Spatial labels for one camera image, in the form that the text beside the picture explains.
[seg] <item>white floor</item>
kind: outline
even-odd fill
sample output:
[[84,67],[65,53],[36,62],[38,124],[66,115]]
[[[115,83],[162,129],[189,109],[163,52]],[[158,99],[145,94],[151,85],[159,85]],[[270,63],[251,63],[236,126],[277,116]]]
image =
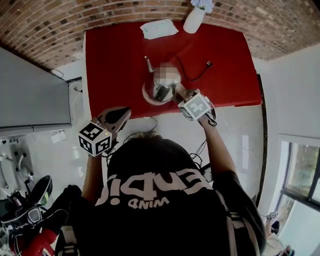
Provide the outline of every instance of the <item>white floor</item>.
[[[70,90],[72,103],[78,92]],[[71,104],[71,117],[74,116]],[[53,199],[57,198],[69,184],[84,184],[88,154],[79,146],[77,131],[90,117],[84,115],[83,94],[79,94],[74,102],[75,125],[72,131],[66,130],[63,142],[52,143],[51,136],[56,132],[41,132],[28,135],[18,148],[27,152],[36,180],[51,175],[53,180]],[[235,162],[240,182],[252,198],[258,193],[263,157],[263,119],[261,106],[223,107],[217,110],[217,129],[220,132]],[[183,146],[189,153],[195,153],[205,140],[202,127],[195,121],[188,121],[181,113],[162,114],[155,117],[158,121],[156,132],[164,138],[171,139]],[[130,120],[118,134],[122,145],[123,140],[134,132],[150,130],[155,125],[152,118]],[[209,163],[207,147],[201,154],[202,166]],[[104,177],[107,167],[104,165]]]

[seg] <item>brick wall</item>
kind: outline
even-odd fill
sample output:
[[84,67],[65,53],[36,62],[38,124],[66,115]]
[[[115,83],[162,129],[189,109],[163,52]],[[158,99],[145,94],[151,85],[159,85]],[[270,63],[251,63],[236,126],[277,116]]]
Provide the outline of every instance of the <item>brick wall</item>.
[[[41,67],[76,60],[84,31],[164,18],[184,20],[184,0],[0,0],[3,47]],[[312,0],[219,0],[204,23],[244,33],[254,57],[272,60],[320,42],[320,12]]]

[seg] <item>white vase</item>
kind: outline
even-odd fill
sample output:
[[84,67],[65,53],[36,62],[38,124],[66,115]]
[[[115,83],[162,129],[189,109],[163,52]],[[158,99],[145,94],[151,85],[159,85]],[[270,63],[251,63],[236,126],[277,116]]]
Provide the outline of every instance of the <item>white vase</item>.
[[201,10],[195,6],[184,22],[184,25],[183,25],[184,31],[190,34],[197,32],[198,28],[200,27],[204,19],[205,14],[206,14],[205,10]]

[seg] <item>flower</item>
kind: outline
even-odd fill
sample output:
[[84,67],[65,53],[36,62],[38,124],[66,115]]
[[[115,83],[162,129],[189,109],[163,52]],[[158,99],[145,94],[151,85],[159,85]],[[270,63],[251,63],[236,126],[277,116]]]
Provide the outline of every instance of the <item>flower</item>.
[[204,10],[206,13],[211,13],[214,8],[212,0],[191,0],[191,4],[201,10]]

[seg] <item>red tablecloth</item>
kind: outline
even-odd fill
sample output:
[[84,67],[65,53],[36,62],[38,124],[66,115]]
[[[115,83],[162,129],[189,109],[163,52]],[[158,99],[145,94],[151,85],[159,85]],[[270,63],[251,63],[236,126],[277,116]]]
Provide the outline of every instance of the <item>red tablecloth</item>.
[[[144,39],[140,26],[144,22],[104,26],[86,32],[86,74],[91,114],[97,116],[106,108],[129,106],[131,118],[178,112],[177,104],[162,106],[147,103],[142,86],[149,74],[145,56],[153,67],[166,60],[180,71],[181,83],[187,89],[199,88],[216,107],[251,106],[262,103],[257,74],[244,35],[240,32],[202,24],[195,34],[179,30],[175,35]],[[182,75],[177,54],[189,78],[196,78],[211,61],[210,67],[197,81]]]

